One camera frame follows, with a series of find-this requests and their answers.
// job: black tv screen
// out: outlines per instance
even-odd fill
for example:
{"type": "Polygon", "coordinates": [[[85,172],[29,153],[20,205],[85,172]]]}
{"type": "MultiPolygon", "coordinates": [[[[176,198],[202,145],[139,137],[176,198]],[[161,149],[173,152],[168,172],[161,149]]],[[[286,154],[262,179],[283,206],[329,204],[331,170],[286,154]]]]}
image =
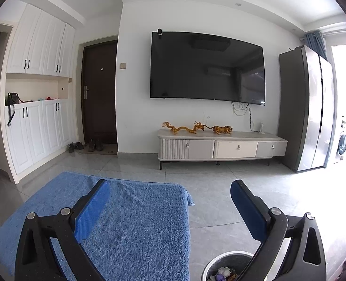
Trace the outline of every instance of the black tv screen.
{"type": "Polygon", "coordinates": [[[265,102],[263,48],[202,33],[152,33],[151,98],[265,102]]]}

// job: black shoe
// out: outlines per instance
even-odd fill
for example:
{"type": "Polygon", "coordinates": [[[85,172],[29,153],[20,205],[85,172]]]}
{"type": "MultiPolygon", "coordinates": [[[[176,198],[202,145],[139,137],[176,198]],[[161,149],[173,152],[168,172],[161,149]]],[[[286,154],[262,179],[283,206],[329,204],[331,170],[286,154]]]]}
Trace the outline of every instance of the black shoe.
{"type": "Polygon", "coordinates": [[[95,142],[93,139],[91,139],[88,144],[88,152],[93,152],[94,150],[95,150],[95,142]]]}
{"type": "Polygon", "coordinates": [[[96,150],[97,150],[97,151],[103,151],[103,150],[104,150],[104,147],[103,147],[103,145],[102,145],[102,142],[100,141],[99,138],[96,140],[96,150]]]}
{"type": "Polygon", "coordinates": [[[74,144],[73,143],[71,143],[69,145],[69,153],[72,153],[72,152],[74,152],[74,144]]]}
{"type": "Polygon", "coordinates": [[[75,144],[75,148],[78,149],[78,150],[83,150],[84,147],[82,145],[82,143],[80,141],[78,141],[76,144],[75,144]]]}

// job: refrigerator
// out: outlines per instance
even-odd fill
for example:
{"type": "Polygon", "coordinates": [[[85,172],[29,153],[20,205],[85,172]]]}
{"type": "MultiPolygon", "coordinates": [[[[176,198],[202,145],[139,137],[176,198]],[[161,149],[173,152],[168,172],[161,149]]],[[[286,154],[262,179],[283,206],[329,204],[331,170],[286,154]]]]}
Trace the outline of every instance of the refrigerator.
{"type": "Polygon", "coordinates": [[[279,55],[278,136],[288,141],[282,163],[293,171],[322,167],[334,117],[332,65],[307,46],[279,55]]]}

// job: tile floor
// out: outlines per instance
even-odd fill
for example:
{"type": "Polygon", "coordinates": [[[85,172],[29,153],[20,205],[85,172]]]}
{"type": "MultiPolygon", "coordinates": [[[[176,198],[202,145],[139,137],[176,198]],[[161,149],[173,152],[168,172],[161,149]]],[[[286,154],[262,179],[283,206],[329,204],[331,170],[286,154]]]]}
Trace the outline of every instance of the tile floor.
{"type": "MultiPolygon", "coordinates": [[[[0,226],[31,195],[63,171],[137,181],[175,182],[192,195],[189,208],[191,281],[199,281],[204,266],[215,256],[232,250],[255,252],[259,242],[252,239],[236,210],[229,188],[242,179],[251,192],[269,207],[287,215],[312,212],[317,219],[330,277],[346,257],[346,168],[341,163],[330,169],[295,174],[272,161],[221,163],[169,163],[159,170],[157,159],[119,159],[112,155],[64,153],[47,170],[17,185],[0,176],[0,226]]],[[[289,240],[272,267],[273,280],[289,240]]]]}

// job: doormat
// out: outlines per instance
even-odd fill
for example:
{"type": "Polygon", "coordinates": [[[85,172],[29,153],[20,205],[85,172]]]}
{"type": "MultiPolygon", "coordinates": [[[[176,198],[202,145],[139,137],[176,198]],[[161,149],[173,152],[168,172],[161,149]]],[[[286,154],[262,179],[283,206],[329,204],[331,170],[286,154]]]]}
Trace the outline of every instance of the doormat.
{"type": "Polygon", "coordinates": [[[104,154],[104,155],[117,155],[118,147],[116,143],[103,143],[103,151],[95,151],[88,152],[88,144],[84,145],[83,150],[78,150],[79,153],[86,153],[86,154],[104,154]]]}

